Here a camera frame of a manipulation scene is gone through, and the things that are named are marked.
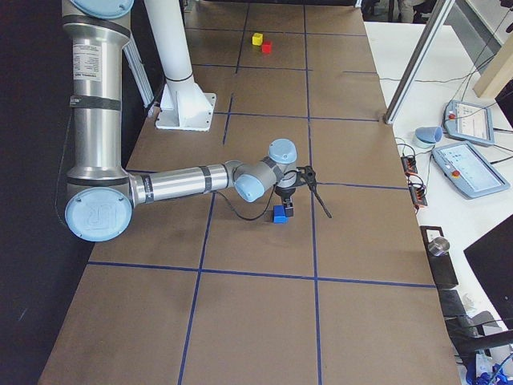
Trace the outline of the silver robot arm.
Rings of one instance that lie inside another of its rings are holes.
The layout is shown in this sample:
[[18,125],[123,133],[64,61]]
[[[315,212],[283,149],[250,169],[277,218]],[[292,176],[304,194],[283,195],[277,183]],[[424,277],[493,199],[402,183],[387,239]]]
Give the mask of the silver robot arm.
[[[299,184],[297,150],[274,140],[256,164],[223,164],[132,175],[121,164],[122,59],[133,43],[130,1],[65,1],[63,29],[72,40],[75,165],[67,174],[65,220],[87,241],[108,241],[129,225],[141,204],[234,188],[247,202],[274,191],[293,215]],[[194,80],[184,24],[176,1],[145,4],[164,69],[158,128],[206,131],[216,102]]]

